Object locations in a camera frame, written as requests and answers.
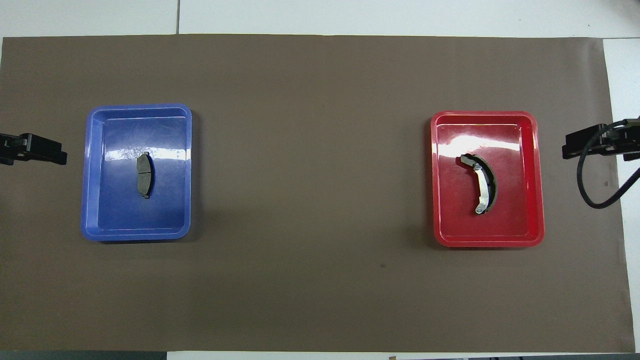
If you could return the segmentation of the blue plastic tray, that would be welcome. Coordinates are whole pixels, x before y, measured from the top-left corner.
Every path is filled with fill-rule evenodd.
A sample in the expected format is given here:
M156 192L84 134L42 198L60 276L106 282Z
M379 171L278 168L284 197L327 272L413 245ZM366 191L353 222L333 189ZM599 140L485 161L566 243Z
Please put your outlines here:
M103 105L86 119L80 230L100 243L177 240L191 227L193 115L185 104ZM149 152L150 198L137 191Z

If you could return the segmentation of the brown table mat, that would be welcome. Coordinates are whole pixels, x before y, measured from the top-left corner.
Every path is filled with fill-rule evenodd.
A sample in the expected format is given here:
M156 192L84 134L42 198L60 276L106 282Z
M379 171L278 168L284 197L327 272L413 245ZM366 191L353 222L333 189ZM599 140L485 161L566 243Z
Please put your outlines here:
M0 165L0 351L632 353L621 207L585 205L561 151L611 121L608 85L596 38L6 38L0 132L68 162ZM90 241L87 116L153 103L194 116L190 230ZM441 111L537 120L541 244L438 243Z

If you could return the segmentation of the dark brake pad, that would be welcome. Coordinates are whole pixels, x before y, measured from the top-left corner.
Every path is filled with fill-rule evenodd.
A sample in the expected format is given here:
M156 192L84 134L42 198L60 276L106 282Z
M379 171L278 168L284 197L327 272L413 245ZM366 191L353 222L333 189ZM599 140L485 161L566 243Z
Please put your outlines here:
M137 171L136 187L138 194L144 199L149 199L154 181L154 170L149 152L143 152L136 158L135 168Z

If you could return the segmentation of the dark curved small object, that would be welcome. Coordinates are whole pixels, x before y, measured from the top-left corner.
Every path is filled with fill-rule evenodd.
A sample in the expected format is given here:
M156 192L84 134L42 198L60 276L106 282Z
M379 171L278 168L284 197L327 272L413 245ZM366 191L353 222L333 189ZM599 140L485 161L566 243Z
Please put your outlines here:
M498 199L498 180L493 168L486 159L475 153L463 153L459 157L462 164L471 168L477 176L478 204L474 212L484 215L491 211Z

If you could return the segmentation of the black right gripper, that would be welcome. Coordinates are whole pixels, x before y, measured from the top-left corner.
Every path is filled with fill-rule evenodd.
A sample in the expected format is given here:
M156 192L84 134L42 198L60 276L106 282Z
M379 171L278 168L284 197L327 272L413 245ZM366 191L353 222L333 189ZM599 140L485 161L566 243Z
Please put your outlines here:
M568 160L581 155L585 145L605 124L597 124L569 133L562 146L562 158ZM604 132L594 142L587 155L622 155L625 162L640 160L640 118L624 119L624 124Z

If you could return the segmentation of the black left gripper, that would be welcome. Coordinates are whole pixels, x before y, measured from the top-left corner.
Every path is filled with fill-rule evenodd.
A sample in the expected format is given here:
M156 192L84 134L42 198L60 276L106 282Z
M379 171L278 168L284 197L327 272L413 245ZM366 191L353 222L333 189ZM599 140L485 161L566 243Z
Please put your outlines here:
M32 133L20 136L0 133L0 165L13 166L20 155L20 161L40 161L66 166L67 153L63 144Z

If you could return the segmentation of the red plastic tray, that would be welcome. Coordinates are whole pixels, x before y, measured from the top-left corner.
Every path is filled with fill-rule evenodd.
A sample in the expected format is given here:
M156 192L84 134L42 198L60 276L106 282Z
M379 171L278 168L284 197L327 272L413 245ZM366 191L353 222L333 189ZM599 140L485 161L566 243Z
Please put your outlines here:
M429 125L433 232L448 248L530 248L545 235L538 125L525 111L441 111ZM484 158L498 195L477 215L478 178L462 154Z

